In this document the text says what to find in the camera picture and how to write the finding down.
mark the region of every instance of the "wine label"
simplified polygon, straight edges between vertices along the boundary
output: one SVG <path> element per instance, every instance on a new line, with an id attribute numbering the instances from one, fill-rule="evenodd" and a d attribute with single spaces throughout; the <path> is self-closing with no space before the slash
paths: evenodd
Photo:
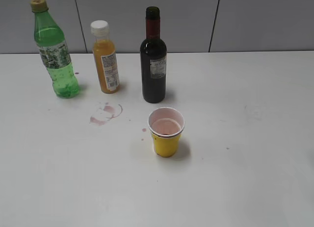
<path id="1" fill-rule="evenodd" d="M 71 62 L 65 41 L 51 47 L 38 47 L 38 49 L 46 68 L 59 69 L 67 66 Z"/>
<path id="2" fill-rule="evenodd" d="M 166 56 L 161 59 L 151 59 L 151 78 L 162 78 L 166 75 Z"/>
<path id="3" fill-rule="evenodd" d="M 116 52 L 109 55 L 102 55 L 101 58 L 107 89 L 114 91 L 120 84 Z"/>

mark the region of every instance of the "bottle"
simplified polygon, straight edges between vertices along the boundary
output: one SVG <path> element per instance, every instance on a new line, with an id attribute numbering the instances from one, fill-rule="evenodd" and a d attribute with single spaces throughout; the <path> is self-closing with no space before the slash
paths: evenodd
<path id="1" fill-rule="evenodd" d="M 144 100 L 158 103 L 166 92 L 166 44 L 160 39 L 160 15 L 157 7 L 146 9 L 146 39 L 140 47 Z"/>
<path id="2" fill-rule="evenodd" d="M 52 79 L 54 92 L 62 98 L 74 97 L 79 93 L 79 84 L 64 34 L 50 16 L 45 0 L 32 0 L 30 6 L 35 14 L 35 42 Z"/>
<path id="3" fill-rule="evenodd" d="M 93 54 L 101 90 L 104 93 L 115 93 L 120 88 L 120 81 L 115 47 L 109 39 L 109 25 L 106 21 L 97 20 L 90 27 L 96 38 Z"/>

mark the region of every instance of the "orange juice bottle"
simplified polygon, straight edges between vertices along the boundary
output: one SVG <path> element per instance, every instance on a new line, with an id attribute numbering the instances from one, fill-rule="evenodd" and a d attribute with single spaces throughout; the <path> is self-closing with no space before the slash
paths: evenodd
<path id="1" fill-rule="evenodd" d="M 97 20 L 91 23 L 91 32 L 96 41 L 93 53 L 102 92 L 115 93 L 120 88 L 116 52 L 109 39 L 109 25 L 106 21 Z"/>

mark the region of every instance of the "cup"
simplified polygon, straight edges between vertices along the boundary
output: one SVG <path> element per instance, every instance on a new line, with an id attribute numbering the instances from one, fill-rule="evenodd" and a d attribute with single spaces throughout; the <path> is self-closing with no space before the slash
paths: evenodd
<path id="1" fill-rule="evenodd" d="M 184 126 L 184 117 L 178 110 L 169 107 L 154 110 L 148 117 L 148 127 L 155 152 L 162 157 L 174 155 Z"/>

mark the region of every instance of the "cup rim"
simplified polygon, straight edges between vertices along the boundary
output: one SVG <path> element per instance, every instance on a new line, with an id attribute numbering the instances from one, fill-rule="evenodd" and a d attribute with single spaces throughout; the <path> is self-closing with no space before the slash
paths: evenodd
<path id="1" fill-rule="evenodd" d="M 174 133 L 174 134 L 171 134 L 171 135 L 163 135 L 163 134 L 159 134 L 159 133 L 155 132 L 155 131 L 152 129 L 151 125 L 149 125 L 149 119 L 150 119 L 151 115 L 152 115 L 155 111 L 157 111 L 157 110 L 159 110 L 159 109 L 163 109 L 163 108 L 168 108 L 168 109 L 175 110 L 177 113 L 179 113 L 179 114 L 181 115 L 181 117 L 183 118 L 183 126 L 181 127 L 181 130 L 179 130 L 178 132 L 176 132 L 176 133 Z M 180 111 L 176 110 L 175 108 L 171 108 L 171 107 L 160 107 L 160 108 L 157 108 L 157 109 L 153 110 L 153 111 L 150 113 L 150 115 L 148 116 L 147 124 L 148 124 L 149 130 L 150 130 L 153 134 L 155 134 L 155 135 L 157 135 L 157 136 L 159 136 L 159 137 L 162 137 L 162 138 L 171 138 L 171 137 L 175 137 L 175 136 L 177 136 L 177 135 L 179 135 L 179 134 L 182 133 L 182 131 L 183 131 L 184 127 L 185 127 L 185 119 L 184 119 L 183 114 L 182 114 Z"/>

